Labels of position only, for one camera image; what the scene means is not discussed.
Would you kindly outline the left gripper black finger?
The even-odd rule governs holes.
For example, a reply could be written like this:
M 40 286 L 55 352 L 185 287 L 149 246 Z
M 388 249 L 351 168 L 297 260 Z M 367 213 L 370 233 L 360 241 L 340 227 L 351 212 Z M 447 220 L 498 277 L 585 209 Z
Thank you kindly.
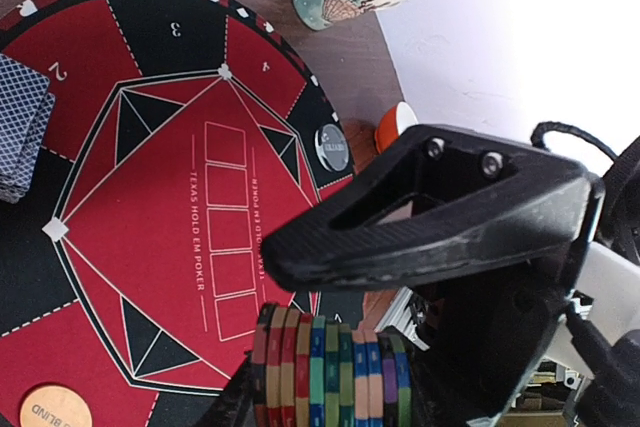
M 204 415 L 205 426 L 250 427 L 255 426 L 253 408 L 251 351 L 232 376 L 220 396 Z

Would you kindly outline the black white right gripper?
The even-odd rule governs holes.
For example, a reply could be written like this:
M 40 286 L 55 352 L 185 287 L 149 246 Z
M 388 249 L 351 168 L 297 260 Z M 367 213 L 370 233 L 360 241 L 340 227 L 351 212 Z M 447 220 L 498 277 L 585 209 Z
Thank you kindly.
M 639 422 L 639 261 L 590 242 L 604 195 L 581 163 L 451 126 L 407 129 L 264 238 L 288 291 L 435 286 L 412 367 L 417 426 L 492 426 L 543 357 L 587 370 L 588 426 Z

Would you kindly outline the mixed colour chip stack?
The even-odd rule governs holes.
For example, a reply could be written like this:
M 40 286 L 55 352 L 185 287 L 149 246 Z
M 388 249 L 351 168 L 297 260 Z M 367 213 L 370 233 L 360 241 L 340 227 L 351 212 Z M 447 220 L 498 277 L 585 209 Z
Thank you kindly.
M 259 426 L 412 425 L 409 352 L 401 335 L 354 330 L 264 304 L 250 360 Z

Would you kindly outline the black dealer button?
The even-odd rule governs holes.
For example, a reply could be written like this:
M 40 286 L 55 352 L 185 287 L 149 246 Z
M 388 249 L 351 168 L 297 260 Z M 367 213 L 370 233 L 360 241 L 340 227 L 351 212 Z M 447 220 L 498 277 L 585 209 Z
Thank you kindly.
M 349 148 L 342 131 L 327 124 L 315 133 L 314 145 L 321 165 L 328 171 L 343 171 L 349 162 Z

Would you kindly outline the orange big blind button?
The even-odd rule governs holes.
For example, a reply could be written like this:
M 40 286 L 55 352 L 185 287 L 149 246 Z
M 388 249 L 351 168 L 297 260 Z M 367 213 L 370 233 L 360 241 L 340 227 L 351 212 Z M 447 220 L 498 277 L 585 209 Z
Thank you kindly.
M 19 409 L 21 427 L 92 427 L 87 402 L 75 391 L 57 384 L 32 389 Z

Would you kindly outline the blue backed card deck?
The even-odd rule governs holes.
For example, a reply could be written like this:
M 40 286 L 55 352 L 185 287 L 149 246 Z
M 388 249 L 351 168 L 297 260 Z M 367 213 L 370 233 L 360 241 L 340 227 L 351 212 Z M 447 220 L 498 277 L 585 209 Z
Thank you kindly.
M 29 190 L 55 105 L 47 76 L 1 56 L 1 199 L 15 204 Z

